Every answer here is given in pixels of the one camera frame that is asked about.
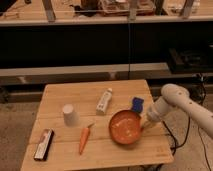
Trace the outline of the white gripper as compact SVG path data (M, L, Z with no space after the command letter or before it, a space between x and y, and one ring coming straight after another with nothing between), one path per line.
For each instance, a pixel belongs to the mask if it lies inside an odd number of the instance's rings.
M170 112L171 106L164 100L163 97L159 97L153 105L147 110L147 119L142 125L141 130L152 128L155 123L160 122Z

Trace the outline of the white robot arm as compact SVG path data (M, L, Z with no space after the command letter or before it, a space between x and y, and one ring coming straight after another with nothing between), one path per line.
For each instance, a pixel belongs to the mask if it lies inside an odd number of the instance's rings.
M161 96L147 109L142 127L153 127L175 107L184 111L213 139L213 112L193 101L189 91L176 84L165 84L161 88Z

